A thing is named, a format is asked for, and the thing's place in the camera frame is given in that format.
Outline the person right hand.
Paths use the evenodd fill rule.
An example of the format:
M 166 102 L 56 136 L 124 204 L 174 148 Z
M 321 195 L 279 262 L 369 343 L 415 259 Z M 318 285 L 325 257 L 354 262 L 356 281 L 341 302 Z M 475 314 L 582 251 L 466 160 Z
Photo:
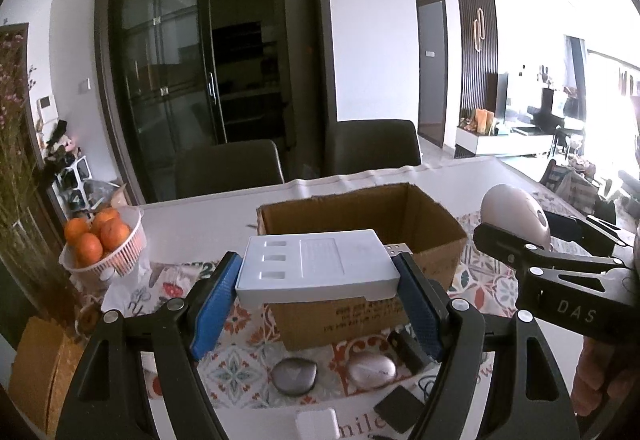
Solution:
M 625 399 L 638 379 L 638 345 L 614 348 L 585 337 L 570 394 L 574 412 L 582 417 L 590 415 L 604 396 Z

